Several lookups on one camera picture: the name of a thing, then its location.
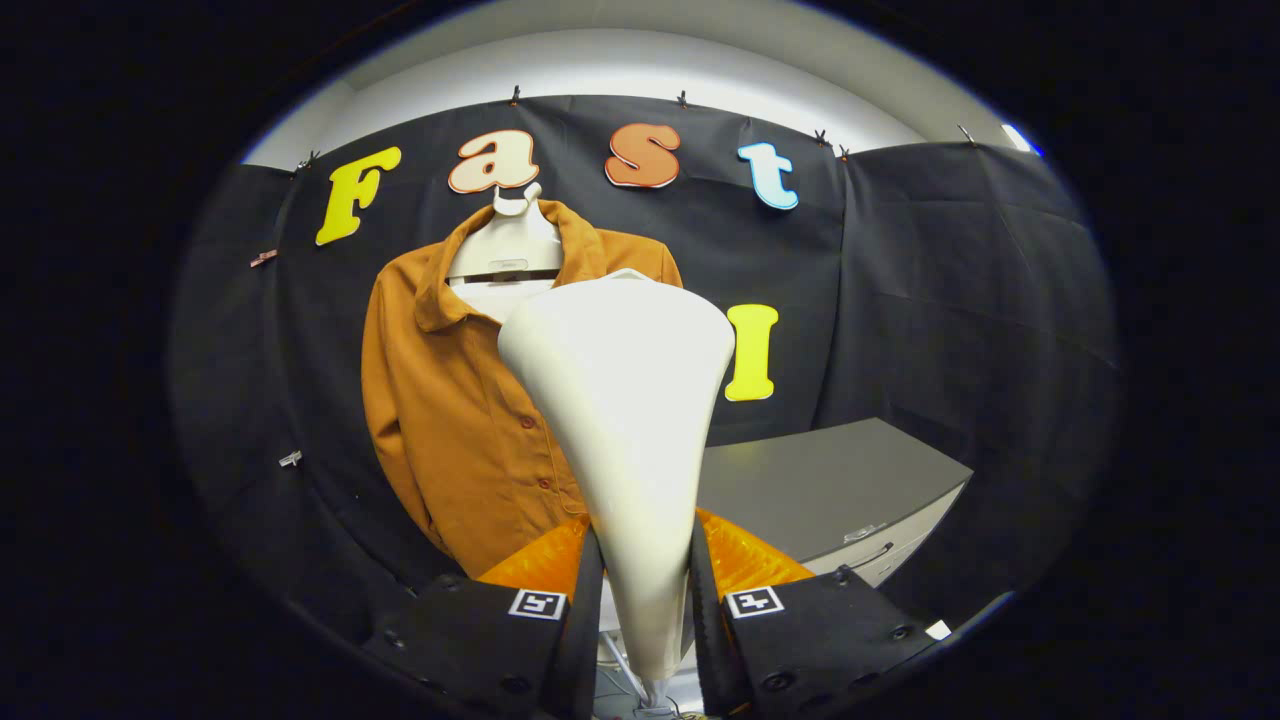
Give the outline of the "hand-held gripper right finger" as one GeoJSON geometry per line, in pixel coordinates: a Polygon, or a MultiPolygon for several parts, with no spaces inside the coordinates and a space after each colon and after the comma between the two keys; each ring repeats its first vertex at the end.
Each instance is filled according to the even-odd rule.
{"type": "Polygon", "coordinates": [[[698,510],[690,544],[698,676],[719,719],[850,719],[941,642],[851,568],[815,573],[698,510]]]}

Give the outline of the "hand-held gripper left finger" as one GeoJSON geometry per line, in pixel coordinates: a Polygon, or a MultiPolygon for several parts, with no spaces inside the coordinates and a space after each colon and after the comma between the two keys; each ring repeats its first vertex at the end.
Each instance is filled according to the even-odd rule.
{"type": "Polygon", "coordinates": [[[477,579],[438,577],[364,650],[431,719],[589,719],[604,575],[576,518],[477,579]]]}

